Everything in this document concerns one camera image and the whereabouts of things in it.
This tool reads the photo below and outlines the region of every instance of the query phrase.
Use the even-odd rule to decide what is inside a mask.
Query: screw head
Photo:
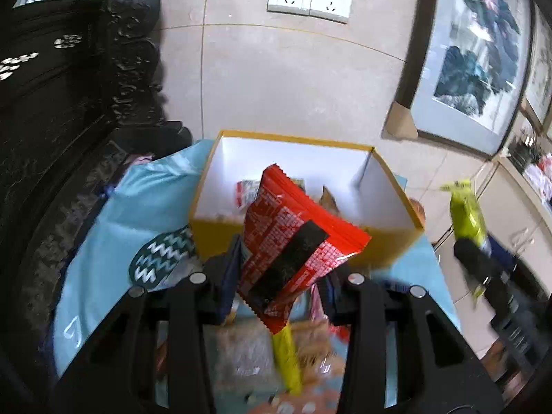
[[[144,294],[144,288],[142,286],[133,286],[129,289],[129,296],[130,297],[141,297],[142,294]]]
[[[203,272],[194,272],[190,276],[190,282],[192,282],[194,285],[201,285],[206,280],[207,276]]]
[[[361,285],[364,283],[364,276],[362,274],[352,273],[349,274],[347,280],[353,285]]]
[[[426,289],[418,285],[414,285],[410,288],[410,294],[412,294],[415,298],[422,298],[426,295],[426,293]]]

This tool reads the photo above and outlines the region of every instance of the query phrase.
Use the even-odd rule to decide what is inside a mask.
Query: yellow box
[[[349,260],[351,266],[389,266],[423,233],[423,226],[393,173],[375,148],[343,142],[221,131],[209,154],[190,210],[190,224],[202,260],[226,252],[243,224],[236,184],[260,180],[278,166],[303,179],[317,201],[325,185],[343,218],[361,226],[372,240]]]

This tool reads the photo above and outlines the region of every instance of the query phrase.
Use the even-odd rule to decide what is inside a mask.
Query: tiled wall
[[[353,0],[349,24],[269,13],[267,0],[162,0],[158,37],[165,112],[195,138],[222,128],[376,146],[420,199],[427,232],[451,225],[447,181],[481,160],[422,142],[383,139],[417,0]]]

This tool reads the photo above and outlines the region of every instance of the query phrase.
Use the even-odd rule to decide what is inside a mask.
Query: painting
[[[524,95],[532,23],[531,0],[435,0],[422,71],[405,106],[418,133],[495,155]]]
[[[434,98],[492,132],[511,119],[520,67],[520,0],[454,0],[450,45]]]
[[[552,99],[552,29],[535,8],[533,59],[525,96],[543,124]]]

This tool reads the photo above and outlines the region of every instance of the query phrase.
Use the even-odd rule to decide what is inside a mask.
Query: black label on red package
[[[251,301],[264,311],[327,238],[328,234],[313,221],[305,222],[253,285]]]

